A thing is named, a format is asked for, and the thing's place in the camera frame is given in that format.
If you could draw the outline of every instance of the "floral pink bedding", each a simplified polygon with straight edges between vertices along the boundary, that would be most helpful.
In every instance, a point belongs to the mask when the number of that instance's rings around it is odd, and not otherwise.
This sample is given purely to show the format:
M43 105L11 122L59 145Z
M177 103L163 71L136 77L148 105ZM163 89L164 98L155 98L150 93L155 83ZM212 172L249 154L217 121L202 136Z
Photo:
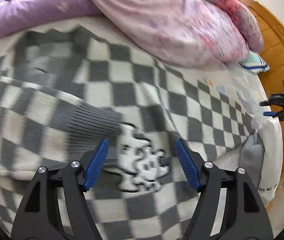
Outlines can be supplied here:
M51 21L101 14L91 0L0 0L0 38Z
M197 67L242 61L263 38L237 0L93 0L125 34L161 60Z

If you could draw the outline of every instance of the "pink comforter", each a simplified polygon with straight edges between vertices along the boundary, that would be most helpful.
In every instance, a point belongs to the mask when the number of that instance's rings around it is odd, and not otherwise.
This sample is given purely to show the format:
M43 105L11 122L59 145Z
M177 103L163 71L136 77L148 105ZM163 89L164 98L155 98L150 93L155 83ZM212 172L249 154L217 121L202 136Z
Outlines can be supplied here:
M242 61L263 39L237 0L93 0L140 47L165 62L196 67Z

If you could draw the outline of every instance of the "gray and white checkered pattern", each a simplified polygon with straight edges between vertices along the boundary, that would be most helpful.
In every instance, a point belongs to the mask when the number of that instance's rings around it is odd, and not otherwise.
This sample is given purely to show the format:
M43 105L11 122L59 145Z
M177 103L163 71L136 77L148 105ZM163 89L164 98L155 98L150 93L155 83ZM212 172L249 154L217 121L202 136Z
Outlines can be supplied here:
M27 33L14 55L14 60L0 59L2 176L18 172L19 178L29 179L29 174L22 172L25 168L34 172L52 162L62 165L71 161L65 131L52 123L65 101L78 105L83 100L121 113L125 122L134 124L151 140L153 149L164 149L170 157L170 173L160 178L162 188L157 192L121 192L119 175L101 173L86 199L104 240L180 238L198 195L188 186L175 155L176 139L184 138L192 150L213 161L241 145L252 132L251 117L231 98L145 52L103 40L81 27L70 33ZM14 67L3 66L7 62ZM29 75L25 69L31 66L44 74L34 71ZM67 93L76 96L76 102L66 100ZM12 160L4 161L8 156ZM0 225L8 233L26 185L25 181L0 177ZM62 196L59 203L70 233Z

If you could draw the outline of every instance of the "checkered blanket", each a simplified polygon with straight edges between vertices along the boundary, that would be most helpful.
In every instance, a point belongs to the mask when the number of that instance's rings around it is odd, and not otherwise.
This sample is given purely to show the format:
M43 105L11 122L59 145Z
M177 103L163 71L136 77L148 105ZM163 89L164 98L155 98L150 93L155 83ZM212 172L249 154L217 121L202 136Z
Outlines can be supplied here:
M0 225L10 233L39 166L63 167L107 138L104 171L86 194L104 240L175 240L197 203L176 139L213 161L252 132L240 103L145 52L82 27L26 33L0 57Z

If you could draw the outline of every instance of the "light blue towel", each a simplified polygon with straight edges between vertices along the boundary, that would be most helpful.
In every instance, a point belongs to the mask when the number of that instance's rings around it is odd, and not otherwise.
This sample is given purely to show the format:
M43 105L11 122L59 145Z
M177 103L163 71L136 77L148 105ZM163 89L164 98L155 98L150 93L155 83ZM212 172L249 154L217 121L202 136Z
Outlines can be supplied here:
M250 51L246 61L240 62L240 65L245 70L257 74L260 72L269 71L269 65L255 52Z

